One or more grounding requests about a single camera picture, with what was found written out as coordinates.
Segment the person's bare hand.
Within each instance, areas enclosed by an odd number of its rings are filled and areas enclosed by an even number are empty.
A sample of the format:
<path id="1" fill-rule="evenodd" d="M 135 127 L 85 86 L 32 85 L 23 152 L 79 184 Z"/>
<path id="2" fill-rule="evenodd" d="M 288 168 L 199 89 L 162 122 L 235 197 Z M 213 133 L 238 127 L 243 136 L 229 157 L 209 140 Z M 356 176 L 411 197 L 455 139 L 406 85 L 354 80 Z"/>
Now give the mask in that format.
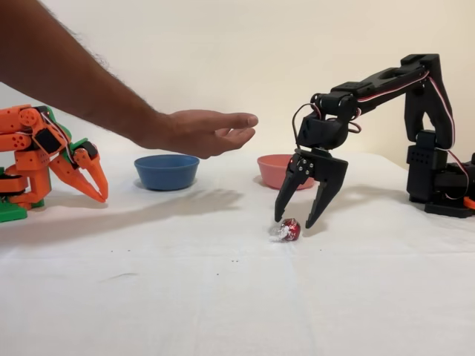
<path id="1" fill-rule="evenodd" d="M 178 111 L 168 116 L 162 149 L 208 159 L 242 148 L 257 124 L 250 113 Z"/>

